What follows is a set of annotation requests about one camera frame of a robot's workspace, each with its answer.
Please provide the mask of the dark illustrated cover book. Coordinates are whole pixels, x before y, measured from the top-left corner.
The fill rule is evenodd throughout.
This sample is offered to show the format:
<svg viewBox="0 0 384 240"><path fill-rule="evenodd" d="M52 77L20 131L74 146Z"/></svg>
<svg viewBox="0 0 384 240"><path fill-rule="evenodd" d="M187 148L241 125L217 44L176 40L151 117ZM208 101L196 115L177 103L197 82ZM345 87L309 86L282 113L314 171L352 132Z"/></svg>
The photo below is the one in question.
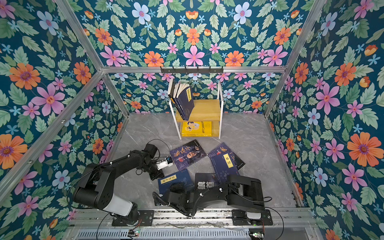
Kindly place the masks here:
<svg viewBox="0 0 384 240"><path fill-rule="evenodd" d="M170 156L178 171L183 171L207 156L197 140L190 141L170 151Z"/></svg>

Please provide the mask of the yellow cartoon cover book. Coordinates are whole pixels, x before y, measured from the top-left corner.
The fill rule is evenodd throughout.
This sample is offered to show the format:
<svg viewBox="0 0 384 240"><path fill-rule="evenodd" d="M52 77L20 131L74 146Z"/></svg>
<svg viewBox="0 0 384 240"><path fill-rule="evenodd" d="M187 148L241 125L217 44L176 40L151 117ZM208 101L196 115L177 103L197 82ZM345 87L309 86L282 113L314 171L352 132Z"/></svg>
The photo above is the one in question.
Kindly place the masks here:
<svg viewBox="0 0 384 240"><path fill-rule="evenodd" d="M212 134L212 122L185 122L182 126L184 134Z"/></svg>

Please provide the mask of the navy book yellow label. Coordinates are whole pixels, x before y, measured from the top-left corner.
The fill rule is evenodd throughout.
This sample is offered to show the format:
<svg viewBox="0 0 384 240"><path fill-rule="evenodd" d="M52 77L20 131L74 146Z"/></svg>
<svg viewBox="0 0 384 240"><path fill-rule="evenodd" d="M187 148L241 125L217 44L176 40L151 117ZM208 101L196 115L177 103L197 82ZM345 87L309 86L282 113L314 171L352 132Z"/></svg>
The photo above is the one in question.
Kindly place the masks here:
<svg viewBox="0 0 384 240"><path fill-rule="evenodd" d="M182 105L178 99L178 90L180 88L180 85L181 85L180 83L175 84L174 89L173 89L173 93L172 93L172 97L173 97L174 104L175 104L177 110L179 111L179 114L180 114L182 120L185 120L183 108L182 108Z"/></svg>

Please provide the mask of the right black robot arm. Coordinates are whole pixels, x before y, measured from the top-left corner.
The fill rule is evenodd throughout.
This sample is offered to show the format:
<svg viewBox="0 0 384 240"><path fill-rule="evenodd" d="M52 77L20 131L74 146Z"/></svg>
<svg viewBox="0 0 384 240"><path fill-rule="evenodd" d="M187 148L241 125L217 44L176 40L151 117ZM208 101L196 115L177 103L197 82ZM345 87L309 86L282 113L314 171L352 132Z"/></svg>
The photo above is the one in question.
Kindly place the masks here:
<svg viewBox="0 0 384 240"><path fill-rule="evenodd" d="M174 182L162 193L153 192L156 206L173 208L187 218L209 206L225 203L232 207L236 226L272 223L266 210L268 200L263 195L261 181L254 178L230 175L223 183L216 174L196 173L195 184Z"/></svg>

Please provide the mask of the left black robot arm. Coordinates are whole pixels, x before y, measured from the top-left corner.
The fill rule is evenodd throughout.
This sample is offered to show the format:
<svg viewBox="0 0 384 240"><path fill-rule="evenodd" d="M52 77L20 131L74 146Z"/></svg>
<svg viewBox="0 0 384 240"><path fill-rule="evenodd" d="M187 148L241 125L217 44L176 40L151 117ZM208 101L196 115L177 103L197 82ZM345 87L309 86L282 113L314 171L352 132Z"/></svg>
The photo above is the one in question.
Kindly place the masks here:
<svg viewBox="0 0 384 240"><path fill-rule="evenodd" d="M155 145L146 144L142 151L130 151L128 155L112 162L87 165L77 182L73 201L102 210L116 218L118 223L128 226L138 224L140 222L138 205L120 198L115 193L115 181L134 169L148 173L152 181L162 178L164 173L158 169L155 161L157 151Z"/></svg>

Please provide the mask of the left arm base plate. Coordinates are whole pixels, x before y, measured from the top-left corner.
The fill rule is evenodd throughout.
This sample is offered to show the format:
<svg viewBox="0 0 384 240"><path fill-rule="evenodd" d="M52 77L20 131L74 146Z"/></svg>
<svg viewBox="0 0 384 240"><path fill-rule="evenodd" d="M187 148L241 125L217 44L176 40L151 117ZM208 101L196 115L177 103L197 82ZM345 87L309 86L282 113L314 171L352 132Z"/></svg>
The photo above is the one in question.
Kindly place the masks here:
<svg viewBox="0 0 384 240"><path fill-rule="evenodd" d="M154 220L153 210L132 210L127 216L115 215L113 227L148 227L152 226Z"/></svg>

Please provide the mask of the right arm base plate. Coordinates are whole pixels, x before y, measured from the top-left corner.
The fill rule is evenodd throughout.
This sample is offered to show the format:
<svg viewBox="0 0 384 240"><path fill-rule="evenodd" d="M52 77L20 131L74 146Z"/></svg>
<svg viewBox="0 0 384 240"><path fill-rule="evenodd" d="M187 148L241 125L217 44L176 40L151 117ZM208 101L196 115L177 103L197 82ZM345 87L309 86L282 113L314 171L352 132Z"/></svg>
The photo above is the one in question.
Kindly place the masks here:
<svg viewBox="0 0 384 240"><path fill-rule="evenodd" d="M261 212L246 212L231 210L234 226L272 226L273 219L269 210Z"/></svg>

